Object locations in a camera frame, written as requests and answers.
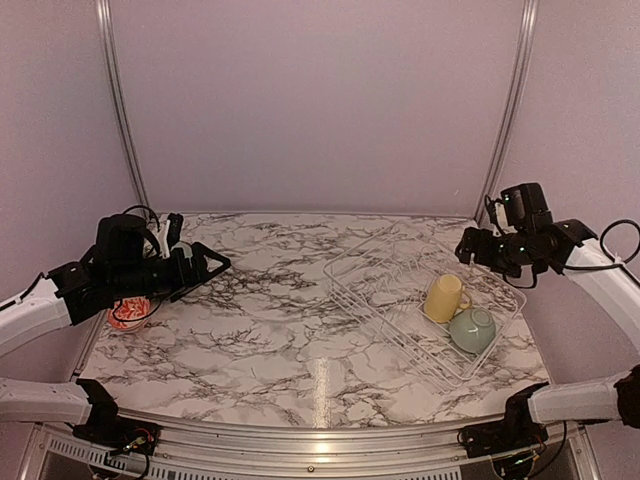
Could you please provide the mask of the pale green flower plate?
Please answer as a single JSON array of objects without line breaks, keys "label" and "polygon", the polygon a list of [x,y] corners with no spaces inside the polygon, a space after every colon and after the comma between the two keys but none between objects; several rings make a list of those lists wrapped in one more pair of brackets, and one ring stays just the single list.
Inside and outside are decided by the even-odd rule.
[{"label": "pale green flower plate", "polygon": [[176,243],[173,248],[173,251],[181,250],[186,258],[191,258],[193,256],[192,247],[190,244],[179,241]]}]

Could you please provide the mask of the yellow mug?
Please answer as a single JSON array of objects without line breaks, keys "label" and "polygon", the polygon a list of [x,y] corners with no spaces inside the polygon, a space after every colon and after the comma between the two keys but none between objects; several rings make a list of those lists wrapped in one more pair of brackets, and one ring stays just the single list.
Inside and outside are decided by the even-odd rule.
[{"label": "yellow mug", "polygon": [[473,305],[462,280],[454,274],[444,274],[436,278],[424,302],[424,314],[438,324],[450,322],[459,310],[467,310]]}]

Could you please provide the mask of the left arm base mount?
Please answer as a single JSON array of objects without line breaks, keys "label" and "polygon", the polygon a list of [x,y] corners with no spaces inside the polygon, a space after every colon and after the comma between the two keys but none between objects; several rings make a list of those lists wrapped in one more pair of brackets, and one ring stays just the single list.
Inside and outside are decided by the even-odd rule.
[{"label": "left arm base mount", "polygon": [[75,385],[87,395],[90,410],[85,421],[71,425],[73,435],[108,447],[111,457],[131,453],[143,455],[145,466],[137,479],[146,479],[161,427],[153,422],[121,416],[116,401],[97,380],[77,379]]}]

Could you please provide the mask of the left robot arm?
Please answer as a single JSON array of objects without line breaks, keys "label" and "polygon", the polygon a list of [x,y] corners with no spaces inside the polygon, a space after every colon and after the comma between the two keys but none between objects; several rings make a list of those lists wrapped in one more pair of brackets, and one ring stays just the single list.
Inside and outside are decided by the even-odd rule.
[{"label": "left robot arm", "polygon": [[[39,274],[1,305],[1,353],[7,355],[48,333],[75,327],[125,299],[175,302],[228,270],[231,261],[200,242],[185,243],[183,217],[148,220],[134,208],[102,218],[95,243],[78,261]],[[86,425],[106,445],[125,438],[118,406],[95,380],[41,383],[4,378],[4,422]]]}]

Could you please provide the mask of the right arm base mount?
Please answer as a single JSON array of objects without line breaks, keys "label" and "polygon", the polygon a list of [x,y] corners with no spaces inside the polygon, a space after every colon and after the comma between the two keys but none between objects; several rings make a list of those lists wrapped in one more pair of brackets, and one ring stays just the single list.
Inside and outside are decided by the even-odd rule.
[{"label": "right arm base mount", "polygon": [[546,428],[532,420],[528,399],[547,385],[537,383],[510,396],[499,420],[462,427],[457,442],[467,457],[489,455],[500,479],[527,479],[549,438]]}]

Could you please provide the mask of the white red patterned bowl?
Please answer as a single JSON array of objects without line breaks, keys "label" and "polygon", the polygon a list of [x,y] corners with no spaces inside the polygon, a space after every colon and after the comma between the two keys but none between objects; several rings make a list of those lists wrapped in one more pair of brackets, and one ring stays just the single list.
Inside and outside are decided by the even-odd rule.
[{"label": "white red patterned bowl", "polygon": [[117,300],[108,312],[107,322],[116,331],[133,333],[147,322],[151,312],[151,302],[145,297]]}]

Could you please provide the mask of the pale green bowl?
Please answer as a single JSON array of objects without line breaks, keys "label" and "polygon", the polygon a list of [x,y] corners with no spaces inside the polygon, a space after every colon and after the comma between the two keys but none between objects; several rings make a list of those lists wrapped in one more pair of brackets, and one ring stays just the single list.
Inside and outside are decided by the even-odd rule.
[{"label": "pale green bowl", "polygon": [[470,308],[457,314],[449,324],[452,342],[464,352],[481,354],[496,337],[493,315],[484,308]]}]

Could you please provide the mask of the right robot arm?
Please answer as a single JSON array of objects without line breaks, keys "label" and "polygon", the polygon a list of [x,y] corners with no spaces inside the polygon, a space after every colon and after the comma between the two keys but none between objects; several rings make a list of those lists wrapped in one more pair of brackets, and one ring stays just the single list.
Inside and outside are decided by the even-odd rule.
[{"label": "right robot arm", "polygon": [[[534,276],[552,270],[588,294],[633,345],[639,343],[639,279],[606,248],[603,236],[577,219],[555,221],[535,182],[502,190],[498,199],[486,199],[485,208],[493,227],[464,231],[455,249],[461,263],[484,266],[504,279],[520,277],[525,267]],[[522,390],[507,401],[495,438],[515,448],[535,424],[557,421],[619,421],[637,428],[639,369]]]}]

